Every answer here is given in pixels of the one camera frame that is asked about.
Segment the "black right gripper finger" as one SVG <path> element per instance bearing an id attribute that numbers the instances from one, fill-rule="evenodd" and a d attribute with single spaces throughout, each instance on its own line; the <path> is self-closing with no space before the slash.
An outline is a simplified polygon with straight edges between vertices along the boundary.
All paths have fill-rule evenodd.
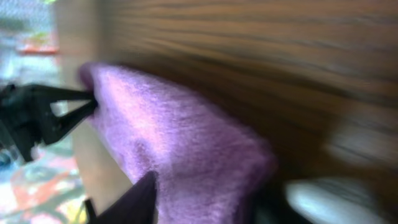
<path id="1" fill-rule="evenodd" d="M 91 200 L 85 200 L 88 224 L 153 224 L 156 199 L 157 173 L 149 171 L 99 215 Z"/>

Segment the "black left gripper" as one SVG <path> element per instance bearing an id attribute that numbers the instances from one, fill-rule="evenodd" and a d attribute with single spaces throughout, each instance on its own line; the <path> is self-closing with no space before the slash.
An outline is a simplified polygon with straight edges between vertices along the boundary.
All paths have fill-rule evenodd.
<path id="1" fill-rule="evenodd" d="M 13 159 L 32 162 L 32 148 L 42 140 L 50 145 L 62 140 L 85 118 L 93 114 L 98 103 L 88 91 L 56 88 L 45 85 L 8 84 L 1 90 L 1 149 L 10 152 Z M 38 100 L 57 101 L 91 100 L 89 103 L 57 117 L 45 112 L 37 118 Z"/>

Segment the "pink microfiber cloth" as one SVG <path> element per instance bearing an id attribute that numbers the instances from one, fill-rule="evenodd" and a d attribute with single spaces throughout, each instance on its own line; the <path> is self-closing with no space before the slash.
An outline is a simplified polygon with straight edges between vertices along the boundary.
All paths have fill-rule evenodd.
<path id="1" fill-rule="evenodd" d="M 184 86 L 86 63 L 91 123 L 129 180 L 156 180 L 159 223 L 248 223 L 252 194 L 277 167 L 268 143 Z"/>

